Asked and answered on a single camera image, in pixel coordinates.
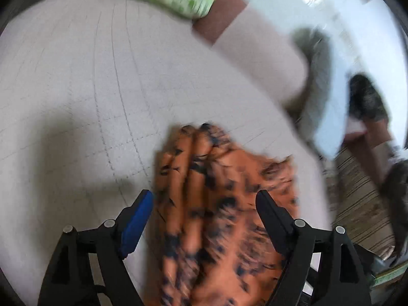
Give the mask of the brown striped folded quilt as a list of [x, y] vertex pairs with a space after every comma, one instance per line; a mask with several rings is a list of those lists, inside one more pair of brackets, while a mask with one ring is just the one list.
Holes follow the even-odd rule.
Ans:
[[329, 216], [341, 225], [350, 240], [383, 260], [394, 251], [394, 237], [385, 203], [377, 186], [346, 147], [334, 160], [322, 158]]

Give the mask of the black fur trimmed garment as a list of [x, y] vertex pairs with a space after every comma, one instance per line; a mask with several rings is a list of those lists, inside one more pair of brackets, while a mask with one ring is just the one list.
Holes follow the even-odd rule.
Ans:
[[357, 120], [389, 121], [381, 95], [371, 80], [358, 73], [349, 81], [349, 115]]

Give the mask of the pink quilted bolster cushion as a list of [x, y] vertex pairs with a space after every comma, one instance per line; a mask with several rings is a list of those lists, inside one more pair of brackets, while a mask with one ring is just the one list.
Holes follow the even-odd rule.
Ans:
[[309, 77], [306, 56], [246, 0], [215, 0], [192, 30], [286, 110], [299, 108]]

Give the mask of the orange black floral blouse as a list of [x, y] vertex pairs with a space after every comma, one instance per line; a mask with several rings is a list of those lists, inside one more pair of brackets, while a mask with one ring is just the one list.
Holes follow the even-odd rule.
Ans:
[[297, 216], [295, 168], [241, 148], [220, 127], [186, 125], [156, 179], [161, 305], [265, 305], [282, 274], [255, 207], [259, 191]]

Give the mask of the light blue grey pillow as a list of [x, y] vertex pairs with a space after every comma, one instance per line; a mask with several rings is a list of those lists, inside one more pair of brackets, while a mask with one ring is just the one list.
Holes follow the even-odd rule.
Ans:
[[319, 28], [302, 28], [293, 39], [309, 63], [297, 134], [313, 151], [334, 160], [349, 116], [348, 68], [337, 44]]

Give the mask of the pink quilted mattress cover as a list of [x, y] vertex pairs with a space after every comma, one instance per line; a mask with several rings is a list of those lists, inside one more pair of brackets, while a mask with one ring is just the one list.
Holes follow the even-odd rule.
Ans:
[[154, 184], [172, 129], [211, 122], [291, 156], [300, 215], [329, 228], [320, 165], [256, 82], [189, 23], [138, 0], [43, 0], [1, 35], [1, 269], [35, 305], [62, 230], [99, 226]]

